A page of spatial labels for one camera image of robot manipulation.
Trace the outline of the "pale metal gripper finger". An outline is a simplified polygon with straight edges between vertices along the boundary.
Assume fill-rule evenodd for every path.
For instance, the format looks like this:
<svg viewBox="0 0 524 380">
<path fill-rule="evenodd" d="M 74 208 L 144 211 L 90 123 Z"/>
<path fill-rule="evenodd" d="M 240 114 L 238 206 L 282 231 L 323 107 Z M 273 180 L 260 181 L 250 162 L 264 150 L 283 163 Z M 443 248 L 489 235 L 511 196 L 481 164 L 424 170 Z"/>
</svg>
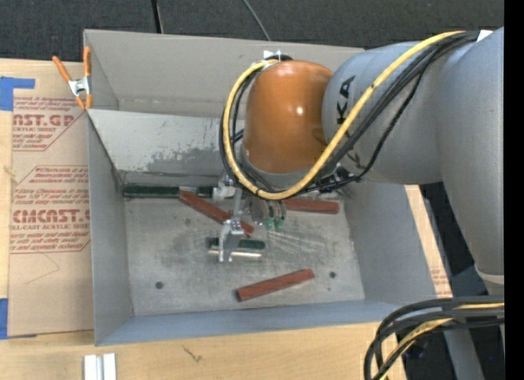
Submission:
<svg viewBox="0 0 524 380">
<path fill-rule="evenodd" d="M 228 239 L 229 239 L 229 234 L 230 234 L 230 228 L 231 228 L 230 223 L 225 222 L 219 234 L 219 254 L 218 254 L 219 263 L 227 262 L 229 259 Z"/>
<path fill-rule="evenodd" d="M 233 260 L 233 252 L 237 249 L 238 243 L 242 240 L 243 229 L 240 221 L 231 220 L 229 222 L 229 233 L 227 236 L 227 262 Z"/>
</svg>

